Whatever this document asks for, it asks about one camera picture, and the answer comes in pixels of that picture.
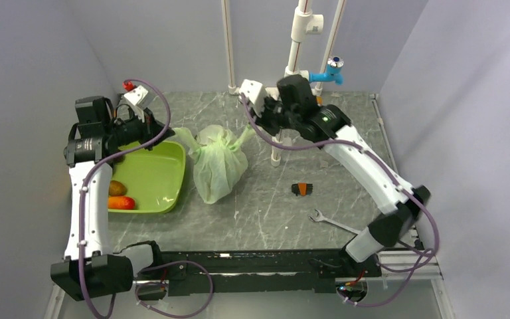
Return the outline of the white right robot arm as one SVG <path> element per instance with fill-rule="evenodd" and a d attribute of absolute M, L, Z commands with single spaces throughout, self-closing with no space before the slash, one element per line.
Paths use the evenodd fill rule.
<path fill-rule="evenodd" d="M 339 266 L 355 276 L 365 261 L 395 246 L 421 216 L 430 198 L 424 186 L 415 187 L 396 173 L 362 139 L 349 117 L 333 104 L 321 104 L 309 80 L 289 75 L 278 81 L 279 97 L 249 84 L 242 101 L 255 126 L 269 135 L 294 130 L 336 159 L 369 193 L 381 214 L 342 248 Z"/>

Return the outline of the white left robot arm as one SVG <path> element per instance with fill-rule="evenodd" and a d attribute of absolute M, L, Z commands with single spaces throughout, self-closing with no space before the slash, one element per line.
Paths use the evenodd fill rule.
<path fill-rule="evenodd" d="M 155 119 L 147 107 L 152 98 L 125 97 L 130 117 L 115 116 L 109 98 L 90 96 L 75 103 L 73 124 L 64 149 L 72 187 L 68 244 L 61 262 L 50 267 L 50 277 L 75 301 L 128 291 L 139 273 L 148 279 L 164 270 L 155 241 L 132 244 L 113 252 L 108 236 L 108 190 L 114 154 L 136 143 L 136 150 L 152 150 L 173 136 L 171 128 Z"/>

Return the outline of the light green plastic bag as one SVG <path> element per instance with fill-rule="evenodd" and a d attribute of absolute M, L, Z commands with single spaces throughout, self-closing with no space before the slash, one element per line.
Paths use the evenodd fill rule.
<path fill-rule="evenodd" d="M 173 131 L 189 149 L 194 161 L 193 182 L 203 202 L 214 204 L 230 194 L 248 168 L 242 146 L 255 131 L 246 127 L 236 136 L 219 125 L 207 126 L 196 135 L 184 127 Z"/>

